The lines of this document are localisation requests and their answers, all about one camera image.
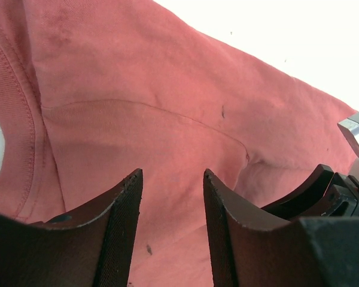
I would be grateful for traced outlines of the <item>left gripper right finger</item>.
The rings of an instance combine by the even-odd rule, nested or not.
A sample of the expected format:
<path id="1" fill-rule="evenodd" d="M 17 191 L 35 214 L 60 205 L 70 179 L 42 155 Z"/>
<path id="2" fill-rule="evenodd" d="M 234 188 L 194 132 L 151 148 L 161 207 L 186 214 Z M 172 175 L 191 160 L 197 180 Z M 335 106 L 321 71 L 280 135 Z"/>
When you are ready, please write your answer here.
<path id="1" fill-rule="evenodd" d="M 203 198 L 214 286 L 323 285 L 300 221 L 261 210 L 209 169 Z"/>

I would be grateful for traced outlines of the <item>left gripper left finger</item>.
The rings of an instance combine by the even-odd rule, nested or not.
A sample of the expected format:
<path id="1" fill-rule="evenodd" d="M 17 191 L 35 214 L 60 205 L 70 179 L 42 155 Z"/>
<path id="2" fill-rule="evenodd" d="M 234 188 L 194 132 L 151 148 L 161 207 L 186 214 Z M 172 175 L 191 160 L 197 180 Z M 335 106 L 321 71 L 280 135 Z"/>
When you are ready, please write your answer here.
<path id="1" fill-rule="evenodd" d="M 87 203 L 31 228 L 29 286 L 127 286 L 143 175 L 136 169 Z"/>

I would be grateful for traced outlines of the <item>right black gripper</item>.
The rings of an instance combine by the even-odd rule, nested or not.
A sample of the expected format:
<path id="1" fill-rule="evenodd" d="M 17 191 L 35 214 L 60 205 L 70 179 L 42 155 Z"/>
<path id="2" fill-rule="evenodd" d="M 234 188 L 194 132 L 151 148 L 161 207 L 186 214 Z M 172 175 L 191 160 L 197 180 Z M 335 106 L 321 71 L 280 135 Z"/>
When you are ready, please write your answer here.
<path id="1" fill-rule="evenodd" d="M 359 217 L 359 180 L 319 164 L 294 191 L 262 209 L 288 221 L 306 216 Z"/>

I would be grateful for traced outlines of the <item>red t shirt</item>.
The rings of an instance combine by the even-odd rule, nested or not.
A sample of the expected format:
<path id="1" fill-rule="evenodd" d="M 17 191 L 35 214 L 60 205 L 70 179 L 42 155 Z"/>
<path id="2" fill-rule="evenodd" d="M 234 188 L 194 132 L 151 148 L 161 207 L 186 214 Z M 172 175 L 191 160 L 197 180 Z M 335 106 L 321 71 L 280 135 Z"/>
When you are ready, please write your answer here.
<path id="1" fill-rule="evenodd" d="M 353 113 L 154 1 L 0 1 L 0 213 L 48 220 L 142 169 L 132 286 L 212 286 L 204 171 L 267 205 L 350 170 Z"/>

